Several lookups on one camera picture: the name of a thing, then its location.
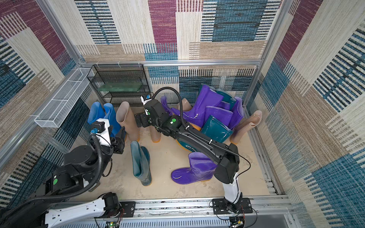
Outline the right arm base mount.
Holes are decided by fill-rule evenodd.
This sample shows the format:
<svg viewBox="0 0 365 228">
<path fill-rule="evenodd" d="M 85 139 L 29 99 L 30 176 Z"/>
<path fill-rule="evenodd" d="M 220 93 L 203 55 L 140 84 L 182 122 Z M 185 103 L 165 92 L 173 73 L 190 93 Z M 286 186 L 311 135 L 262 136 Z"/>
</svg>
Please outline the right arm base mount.
<svg viewBox="0 0 365 228">
<path fill-rule="evenodd" d="M 226 199 L 213 199 L 211 207 L 215 215 L 253 213 L 250 199 L 242 196 L 235 204 L 228 202 Z"/>
</svg>

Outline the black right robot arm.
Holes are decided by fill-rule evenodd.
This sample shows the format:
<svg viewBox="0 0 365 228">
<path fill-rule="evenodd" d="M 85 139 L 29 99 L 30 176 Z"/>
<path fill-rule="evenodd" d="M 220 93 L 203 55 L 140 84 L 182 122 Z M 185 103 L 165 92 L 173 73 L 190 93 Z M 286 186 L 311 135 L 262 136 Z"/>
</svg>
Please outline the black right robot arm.
<svg viewBox="0 0 365 228">
<path fill-rule="evenodd" d="M 163 105 L 155 99 L 155 96 L 163 90 L 173 91 L 177 95 L 179 103 L 182 104 L 179 92 L 172 87 L 162 87 L 153 95 L 143 94 L 141 96 L 141 102 L 144 106 L 144 112 L 135 115 L 137 126 L 153 126 L 163 135 L 192 145 L 198 152 L 205 154 L 217 165 L 214 176 L 223 184 L 224 199 L 227 204 L 238 204 L 242 193 L 238 184 L 241 155 L 238 152 L 237 146 L 232 143 L 226 145 L 217 142 L 196 130 L 183 119 L 182 110 L 180 110 L 179 116 L 170 116 L 163 108 Z"/>
</svg>

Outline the purple rain boot front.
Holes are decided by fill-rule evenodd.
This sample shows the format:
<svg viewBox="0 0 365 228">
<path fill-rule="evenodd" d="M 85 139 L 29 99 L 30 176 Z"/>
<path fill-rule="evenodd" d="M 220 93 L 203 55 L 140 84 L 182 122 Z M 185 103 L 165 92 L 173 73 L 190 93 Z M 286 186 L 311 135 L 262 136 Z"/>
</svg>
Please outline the purple rain boot front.
<svg viewBox="0 0 365 228">
<path fill-rule="evenodd" d="M 207 181 L 213 177 L 217 165 L 200 152 L 188 155 L 189 167 L 176 169 L 171 172 L 171 179 L 178 184 L 186 185 L 198 181 Z"/>
</svg>

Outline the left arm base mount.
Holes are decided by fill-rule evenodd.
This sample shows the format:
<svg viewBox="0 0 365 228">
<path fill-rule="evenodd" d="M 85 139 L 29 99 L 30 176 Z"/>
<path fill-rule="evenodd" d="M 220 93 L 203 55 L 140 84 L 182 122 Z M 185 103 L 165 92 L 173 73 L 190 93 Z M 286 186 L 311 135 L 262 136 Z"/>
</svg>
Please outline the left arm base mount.
<svg viewBox="0 0 365 228">
<path fill-rule="evenodd" d="M 134 216 L 135 201 L 119 201 L 117 194 L 108 192 L 92 201 L 92 209 L 97 208 L 100 213 L 96 218 L 132 218 Z"/>
</svg>

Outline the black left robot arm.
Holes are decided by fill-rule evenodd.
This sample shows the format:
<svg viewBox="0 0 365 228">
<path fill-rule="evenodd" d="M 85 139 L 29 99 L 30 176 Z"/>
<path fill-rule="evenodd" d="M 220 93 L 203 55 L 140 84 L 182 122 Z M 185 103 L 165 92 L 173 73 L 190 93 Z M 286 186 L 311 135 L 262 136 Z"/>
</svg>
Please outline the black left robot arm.
<svg viewBox="0 0 365 228">
<path fill-rule="evenodd" d="M 53 210 L 52 206 L 79 196 L 100 184 L 113 153 L 122 154 L 125 129 L 115 137 L 101 122 L 91 131 L 91 145 L 82 145 L 64 156 L 57 168 L 22 204 L 1 217 L 2 228 L 59 228 L 67 223 L 90 217 L 116 216 L 120 204 L 115 193 L 105 193 L 96 200 L 78 207 Z"/>
</svg>

